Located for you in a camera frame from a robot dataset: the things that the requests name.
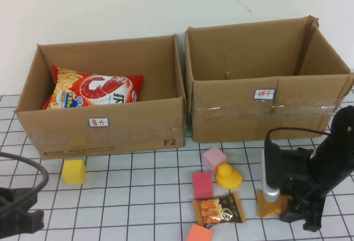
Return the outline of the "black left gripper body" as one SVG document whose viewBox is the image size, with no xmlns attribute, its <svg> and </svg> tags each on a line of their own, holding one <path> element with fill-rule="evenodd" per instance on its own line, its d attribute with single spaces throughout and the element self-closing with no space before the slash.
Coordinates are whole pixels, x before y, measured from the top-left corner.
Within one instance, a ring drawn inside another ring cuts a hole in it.
<svg viewBox="0 0 354 241">
<path fill-rule="evenodd" d="M 1 208 L 14 201 L 10 189 L 1 187 Z M 18 227 L 15 221 L 15 212 L 11 211 L 1 215 L 1 237 L 12 237 L 18 235 Z"/>
</svg>

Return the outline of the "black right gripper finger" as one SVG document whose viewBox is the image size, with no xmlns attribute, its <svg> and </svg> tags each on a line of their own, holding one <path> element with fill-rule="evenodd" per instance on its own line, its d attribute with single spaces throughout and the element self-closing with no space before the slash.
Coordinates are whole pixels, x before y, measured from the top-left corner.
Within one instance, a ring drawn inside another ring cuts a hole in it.
<svg viewBox="0 0 354 241">
<path fill-rule="evenodd" d="M 303 230 L 317 232 L 321 228 L 323 210 L 324 202 L 305 202 Z"/>
<path fill-rule="evenodd" d="M 282 205 L 282 212 L 279 215 L 282 222 L 295 222 L 303 218 L 302 201 L 288 199 L 285 205 Z"/>
</svg>

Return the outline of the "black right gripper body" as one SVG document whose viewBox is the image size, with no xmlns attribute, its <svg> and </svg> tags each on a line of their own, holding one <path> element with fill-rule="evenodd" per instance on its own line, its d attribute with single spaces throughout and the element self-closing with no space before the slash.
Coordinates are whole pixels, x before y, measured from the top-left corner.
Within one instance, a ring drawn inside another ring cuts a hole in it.
<svg viewBox="0 0 354 241">
<path fill-rule="evenodd" d="M 291 196 L 290 206 L 323 206 L 329 192 L 329 151 L 277 149 L 277 187 Z"/>
</svg>

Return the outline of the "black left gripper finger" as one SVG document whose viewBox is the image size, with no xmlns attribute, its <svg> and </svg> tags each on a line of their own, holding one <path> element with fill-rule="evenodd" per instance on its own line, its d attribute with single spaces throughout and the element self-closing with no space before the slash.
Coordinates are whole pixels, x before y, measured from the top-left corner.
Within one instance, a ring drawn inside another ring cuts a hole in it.
<svg viewBox="0 0 354 241">
<path fill-rule="evenodd" d="M 44 211 L 16 211 L 16 230 L 18 232 L 37 232 L 44 228 Z"/>
<path fill-rule="evenodd" d="M 14 209 L 29 211 L 38 200 L 38 193 L 33 188 L 10 188 L 10 203 Z"/>
</svg>

